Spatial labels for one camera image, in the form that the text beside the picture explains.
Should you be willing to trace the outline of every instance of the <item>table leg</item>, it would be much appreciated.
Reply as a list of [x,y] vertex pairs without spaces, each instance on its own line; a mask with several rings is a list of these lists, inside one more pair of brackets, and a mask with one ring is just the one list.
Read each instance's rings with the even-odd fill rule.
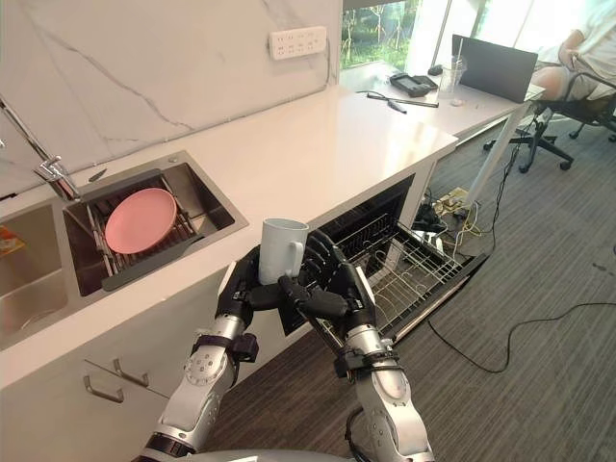
[[488,154],[487,159],[481,166],[481,170],[479,174],[475,178],[471,189],[469,190],[469,194],[466,197],[465,206],[471,207],[473,202],[476,201],[479,193],[485,186],[486,181],[488,181],[488,177],[492,174],[494,167],[499,162],[502,153],[509,145],[509,140],[513,137],[513,134],[516,131],[516,128],[520,124],[520,120],[525,116],[526,111],[528,110],[530,102],[527,101],[520,105],[518,109],[516,109],[513,113],[509,115],[509,118],[502,127],[500,131],[499,137],[497,138],[497,142],[492,146],[490,150],[490,154]]

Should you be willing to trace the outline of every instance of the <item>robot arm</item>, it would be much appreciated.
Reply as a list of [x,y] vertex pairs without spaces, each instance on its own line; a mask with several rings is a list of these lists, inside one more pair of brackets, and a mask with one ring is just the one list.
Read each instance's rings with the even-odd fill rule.
[[255,247],[227,270],[214,327],[195,342],[182,383],[136,461],[170,461],[204,450],[222,396],[237,379],[239,363],[256,358],[256,338],[244,333],[253,312],[278,306],[333,323],[345,343],[337,351],[336,372],[355,384],[379,462],[434,461],[398,356],[375,328],[373,295],[361,270],[319,231],[308,239],[304,262],[319,285],[311,291],[286,276],[278,284],[261,286],[258,254]]
[[254,362],[256,338],[244,334],[254,311],[278,305],[276,285],[257,281],[259,247],[227,269],[218,293],[218,309],[210,331],[199,332],[184,376],[137,461],[183,457],[204,450],[223,395],[237,380],[239,363]]
[[411,388],[391,341],[375,328],[372,290],[361,269],[354,268],[329,238],[315,232],[309,240],[313,276],[327,291],[345,299],[345,313],[333,320],[345,346],[335,369],[355,384],[379,462],[434,461],[424,423],[411,401]]

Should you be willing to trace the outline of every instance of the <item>dishwasher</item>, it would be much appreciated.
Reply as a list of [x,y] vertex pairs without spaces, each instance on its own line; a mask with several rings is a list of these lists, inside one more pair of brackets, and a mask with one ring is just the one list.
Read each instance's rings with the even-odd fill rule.
[[[412,181],[397,183],[320,228],[361,267],[374,294],[376,327],[394,344],[455,296],[487,259],[481,254],[456,262],[424,233],[399,222]],[[328,321],[283,310],[279,316],[286,335],[308,321],[330,347],[342,347]]]

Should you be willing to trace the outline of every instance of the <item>stainless steel sink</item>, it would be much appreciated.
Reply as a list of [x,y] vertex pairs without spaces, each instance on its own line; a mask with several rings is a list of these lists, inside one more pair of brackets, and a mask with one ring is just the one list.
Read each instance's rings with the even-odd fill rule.
[[[174,227],[150,250],[131,255],[113,252],[104,238],[111,212],[128,195],[152,187],[174,195],[178,206]],[[247,225],[186,152],[107,178],[94,190],[84,191],[81,202],[66,207],[63,221],[81,296],[116,290]]]
[[25,246],[0,259],[0,344],[68,303],[50,203],[1,224]]
[[[119,255],[104,240],[106,219],[127,195],[167,188],[175,229],[154,249]],[[49,200],[0,222],[27,245],[0,259],[0,349],[247,225],[191,156],[179,152],[80,189],[82,200]]]

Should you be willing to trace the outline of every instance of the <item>cabinet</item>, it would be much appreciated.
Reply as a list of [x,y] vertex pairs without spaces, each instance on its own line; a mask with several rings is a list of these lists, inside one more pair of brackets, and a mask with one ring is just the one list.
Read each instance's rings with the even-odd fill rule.
[[180,384],[194,332],[214,321],[218,286],[226,269],[173,295],[88,343],[86,359],[110,372],[121,370],[169,397]]
[[[0,393],[0,460],[131,460],[180,383],[193,334],[216,312],[224,269],[24,377]],[[144,388],[118,375],[141,378]],[[96,392],[88,393],[84,376]]]
[[[0,459],[5,462],[131,460],[167,400],[70,353],[0,395]],[[94,396],[94,391],[122,402]]]

